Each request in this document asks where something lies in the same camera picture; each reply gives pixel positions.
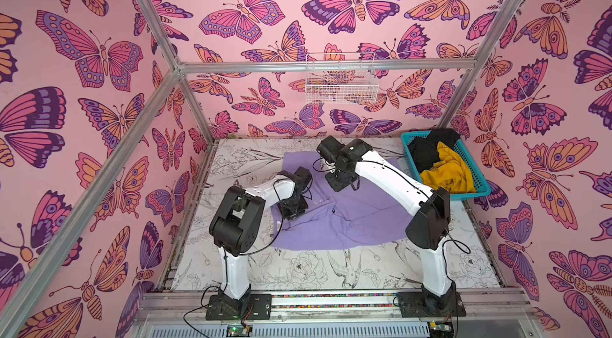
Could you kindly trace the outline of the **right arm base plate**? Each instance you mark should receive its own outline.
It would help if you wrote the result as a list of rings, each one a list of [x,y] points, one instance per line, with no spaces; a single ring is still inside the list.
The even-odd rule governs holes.
[[[451,288],[438,297],[427,290],[406,291],[396,295],[395,303],[402,317],[446,318],[466,317],[464,303],[460,294]]]

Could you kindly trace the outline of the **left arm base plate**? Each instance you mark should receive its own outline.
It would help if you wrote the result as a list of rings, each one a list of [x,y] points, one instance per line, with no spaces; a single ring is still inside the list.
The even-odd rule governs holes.
[[[240,299],[221,293],[210,298],[206,320],[269,320],[271,311],[269,293],[246,293]]]

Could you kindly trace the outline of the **lavender purple t-shirt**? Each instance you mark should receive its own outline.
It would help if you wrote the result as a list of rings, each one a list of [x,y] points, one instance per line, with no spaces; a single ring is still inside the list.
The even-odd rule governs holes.
[[[320,156],[315,152],[288,152],[282,169],[294,173],[308,169],[313,178],[306,191],[306,211],[280,222],[280,211],[272,208],[273,220],[282,226],[273,247],[282,250],[347,250],[376,246],[406,237],[412,220],[406,209],[369,180],[362,180],[356,191],[348,187],[335,192],[312,164]]]

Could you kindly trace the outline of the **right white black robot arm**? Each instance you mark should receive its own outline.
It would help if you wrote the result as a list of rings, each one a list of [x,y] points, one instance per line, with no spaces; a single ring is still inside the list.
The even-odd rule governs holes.
[[[403,206],[411,216],[406,237],[420,250],[422,291],[429,298],[448,298],[453,286],[447,275],[445,247],[449,240],[448,191],[433,190],[414,180],[361,139],[345,145],[334,137],[326,137],[317,146],[317,153],[327,166],[325,179],[334,191],[356,190],[360,180],[365,179]]]

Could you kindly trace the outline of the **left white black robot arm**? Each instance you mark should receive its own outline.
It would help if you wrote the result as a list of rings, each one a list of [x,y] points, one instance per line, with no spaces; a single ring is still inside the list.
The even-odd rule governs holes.
[[[281,171],[256,187],[230,187],[209,226],[209,234],[223,261],[222,295],[229,301],[248,298],[250,281],[247,266],[264,211],[277,207],[280,221],[293,220],[308,209],[304,194],[312,174],[299,167],[296,172]]]

